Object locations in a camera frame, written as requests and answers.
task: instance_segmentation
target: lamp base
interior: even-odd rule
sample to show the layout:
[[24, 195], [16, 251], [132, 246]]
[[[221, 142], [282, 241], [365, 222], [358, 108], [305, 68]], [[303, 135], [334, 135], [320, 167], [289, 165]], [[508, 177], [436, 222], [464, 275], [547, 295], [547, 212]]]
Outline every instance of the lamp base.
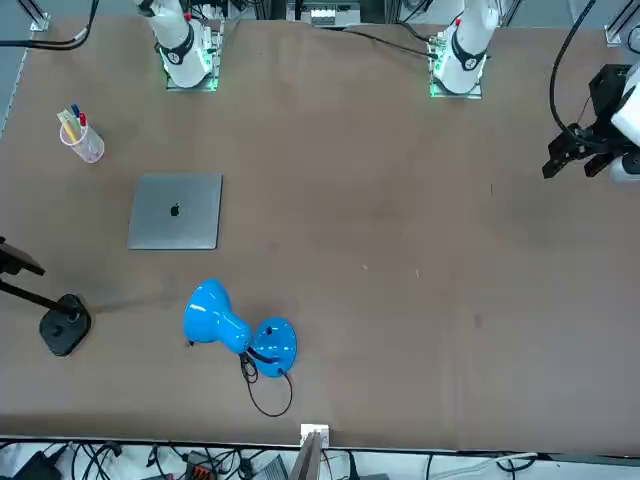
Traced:
[[54, 355], [69, 355], [91, 329], [91, 316], [75, 295], [64, 295], [58, 303], [78, 310], [76, 318], [66, 313], [49, 310], [40, 320], [40, 336]]
[[277, 358], [273, 363], [254, 360], [264, 376], [279, 377], [291, 370], [296, 360], [296, 332], [285, 318], [269, 317], [258, 325], [251, 347], [265, 358]]

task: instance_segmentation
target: round black base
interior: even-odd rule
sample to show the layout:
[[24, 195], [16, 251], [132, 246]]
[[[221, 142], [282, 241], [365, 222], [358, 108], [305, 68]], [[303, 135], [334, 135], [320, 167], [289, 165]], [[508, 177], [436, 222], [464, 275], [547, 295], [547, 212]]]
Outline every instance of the round black base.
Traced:
[[75, 295], [64, 295], [58, 303], [78, 310], [75, 318], [66, 313], [49, 310], [40, 320], [40, 335], [54, 355], [69, 355], [91, 329], [91, 317]]

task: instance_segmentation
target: floor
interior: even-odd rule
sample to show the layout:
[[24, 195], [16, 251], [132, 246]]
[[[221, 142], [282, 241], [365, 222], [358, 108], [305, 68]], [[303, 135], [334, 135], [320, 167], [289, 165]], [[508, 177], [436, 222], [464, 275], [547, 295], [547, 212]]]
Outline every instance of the floor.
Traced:
[[[49, 443], [40, 444], [20, 444], [11, 445], [0, 452], [0, 478], [2, 475], [15, 475], [18, 470], [29, 460], [29, 458], [38, 450], [49, 450], [47, 455], [51, 455], [58, 450], [58, 446]], [[72, 451], [75, 450], [75, 446], [67, 449], [60, 461], [57, 463], [57, 467], [63, 474], [64, 479], [72, 478], [71, 475], [71, 462], [73, 460]], [[191, 448], [179, 448], [180, 453], [188, 453]], [[160, 479], [157, 465], [151, 465], [147, 467], [147, 459], [149, 452], [151, 451], [149, 446], [125, 446], [121, 456], [117, 460], [113, 460], [110, 456], [103, 464], [105, 473], [107, 473], [113, 480], [138, 480], [138, 479]], [[225, 449], [210, 448], [209, 452], [212, 457], [225, 452]], [[246, 449], [243, 450], [243, 457], [252, 456], [257, 450]], [[271, 462], [276, 456], [280, 455], [283, 464], [288, 472], [291, 472], [293, 465], [296, 461], [296, 451], [275, 451], [268, 450], [260, 454], [255, 460], [252, 461], [252, 467], [254, 472], [260, 472], [269, 462]], [[349, 457], [345, 452], [339, 450], [327, 451], [327, 459], [331, 466], [331, 472], [326, 467], [326, 463], [323, 463], [320, 467], [318, 479], [319, 480], [338, 480], [348, 477], [349, 475]], [[161, 448], [158, 451], [158, 460], [162, 468], [162, 472], [169, 477], [169, 474], [173, 474], [174, 478], [179, 478], [184, 473], [184, 463], [174, 454], [169, 448]], [[369, 478], [373, 480], [416, 480], [425, 478], [426, 466], [429, 460], [429, 455], [421, 454], [405, 454], [405, 453], [378, 453], [378, 452], [355, 452], [354, 460], [358, 474], [364, 479]], [[456, 457], [456, 456], [434, 456], [430, 467], [430, 476], [432, 480], [444, 478], [445, 475], [441, 475], [447, 472], [446, 477], [455, 479], [475, 479], [475, 480], [507, 480], [512, 478], [510, 474], [500, 471], [493, 463], [488, 464], [484, 469], [474, 474], [467, 473], [464, 475], [462, 472], [454, 475], [449, 475], [453, 470], [461, 468], [469, 468], [477, 465], [478, 463], [486, 460], [483, 457]], [[235, 465], [231, 465], [227, 462], [224, 463], [224, 468], [235, 468], [237, 466], [237, 460]], [[526, 463], [521, 460], [513, 460], [516, 466], [520, 466]], [[80, 478], [89, 463], [89, 457], [80, 451], [75, 463], [75, 477]], [[599, 465], [590, 463], [569, 463], [558, 461], [536, 461], [530, 468], [518, 472], [515, 476], [518, 480], [597, 480], [601, 478], [608, 478], [610, 480], [631, 480], [638, 478], [637, 466], [621, 466], [621, 465]], [[97, 475], [97, 470], [93, 469], [93, 474]], [[256, 478], [266, 478], [264, 475], [260, 475]]]

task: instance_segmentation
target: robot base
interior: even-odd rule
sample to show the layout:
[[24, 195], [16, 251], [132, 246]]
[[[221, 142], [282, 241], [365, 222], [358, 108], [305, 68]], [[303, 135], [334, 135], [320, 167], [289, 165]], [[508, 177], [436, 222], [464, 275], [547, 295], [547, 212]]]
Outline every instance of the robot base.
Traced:
[[436, 78], [435, 72], [442, 64], [442, 59], [447, 52], [447, 39], [443, 32], [438, 33], [437, 36], [431, 37], [427, 43], [427, 51], [429, 53], [435, 53], [438, 55], [438, 59], [429, 59], [429, 96], [432, 98], [453, 97], [453, 98], [470, 98], [479, 100], [482, 98], [482, 85], [480, 84], [480, 78], [482, 78], [482, 71], [478, 83], [473, 89], [467, 93], [458, 94], [447, 90], [444, 85]]
[[211, 65], [211, 72], [205, 75], [197, 85], [190, 88], [183, 88], [171, 79], [171, 76], [165, 69], [167, 75], [166, 88], [168, 92], [215, 92], [218, 89], [220, 80], [220, 50], [222, 48], [223, 33], [224, 20], [220, 21], [219, 32], [213, 32], [209, 26], [203, 28], [203, 57], [205, 64]]
[[257, 358], [255, 362], [263, 375], [279, 377], [287, 373], [296, 360], [296, 332], [286, 319], [269, 317], [256, 328], [251, 347], [266, 358], [278, 358], [274, 363], [261, 362]]

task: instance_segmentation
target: lamp shade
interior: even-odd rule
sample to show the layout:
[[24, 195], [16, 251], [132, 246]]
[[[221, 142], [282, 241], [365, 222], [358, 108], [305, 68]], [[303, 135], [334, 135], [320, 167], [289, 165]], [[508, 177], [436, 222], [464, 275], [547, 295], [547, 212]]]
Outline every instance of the lamp shade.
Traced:
[[251, 328], [231, 311], [222, 284], [210, 278], [193, 292], [184, 312], [184, 334], [196, 343], [224, 343], [233, 353], [244, 353], [251, 342]]

